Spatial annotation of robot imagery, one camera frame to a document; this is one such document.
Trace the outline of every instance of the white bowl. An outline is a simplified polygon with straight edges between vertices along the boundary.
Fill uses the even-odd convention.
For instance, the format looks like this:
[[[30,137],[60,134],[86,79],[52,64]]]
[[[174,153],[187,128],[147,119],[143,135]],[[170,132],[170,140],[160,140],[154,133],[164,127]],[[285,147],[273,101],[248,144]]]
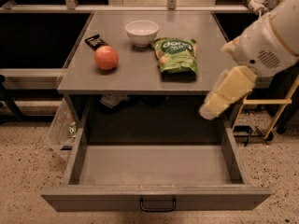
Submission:
[[[159,26],[153,21],[132,21],[125,26],[125,31],[137,47],[144,48],[157,36]]]

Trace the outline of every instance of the terrazzo floor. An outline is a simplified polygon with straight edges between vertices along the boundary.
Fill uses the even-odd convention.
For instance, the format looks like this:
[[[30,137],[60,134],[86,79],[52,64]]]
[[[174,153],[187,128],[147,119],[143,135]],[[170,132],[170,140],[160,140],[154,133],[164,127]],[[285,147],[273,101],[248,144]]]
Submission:
[[[268,124],[266,113],[243,114],[238,124]],[[7,122],[0,125],[0,223],[299,223],[299,130],[274,131],[265,143],[252,137],[241,158],[254,187],[272,196],[252,211],[58,213],[40,196],[44,187],[62,183],[66,162],[47,145],[50,123]]]

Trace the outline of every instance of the green chip bag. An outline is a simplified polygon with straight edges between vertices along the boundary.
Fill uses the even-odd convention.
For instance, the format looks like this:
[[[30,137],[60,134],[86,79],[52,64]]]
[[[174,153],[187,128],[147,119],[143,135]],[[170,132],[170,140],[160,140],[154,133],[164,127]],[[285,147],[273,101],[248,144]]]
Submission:
[[[151,44],[162,74],[192,72],[197,76],[196,41],[194,39],[159,38]]]

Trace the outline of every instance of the cabinet top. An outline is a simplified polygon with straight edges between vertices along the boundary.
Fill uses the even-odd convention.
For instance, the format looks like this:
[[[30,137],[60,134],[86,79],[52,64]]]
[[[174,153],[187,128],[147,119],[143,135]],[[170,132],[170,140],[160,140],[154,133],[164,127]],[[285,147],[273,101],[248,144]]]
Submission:
[[[162,75],[154,49],[137,49],[125,32],[135,20],[156,22],[157,38],[177,37],[197,41],[198,77]],[[84,39],[100,35],[119,54],[118,67],[101,71],[95,64],[94,51]],[[209,11],[96,11],[62,79],[62,94],[201,94],[213,87],[219,74],[235,65],[221,52],[225,39]]]

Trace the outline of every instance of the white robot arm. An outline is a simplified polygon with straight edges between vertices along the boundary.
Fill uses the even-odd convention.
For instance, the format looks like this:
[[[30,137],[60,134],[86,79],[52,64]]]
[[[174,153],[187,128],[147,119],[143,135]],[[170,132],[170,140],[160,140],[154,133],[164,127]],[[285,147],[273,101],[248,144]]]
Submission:
[[[224,71],[199,109],[205,119],[218,117],[255,87],[257,77],[272,77],[299,61],[299,0],[285,0],[261,16],[222,51],[236,61]]]

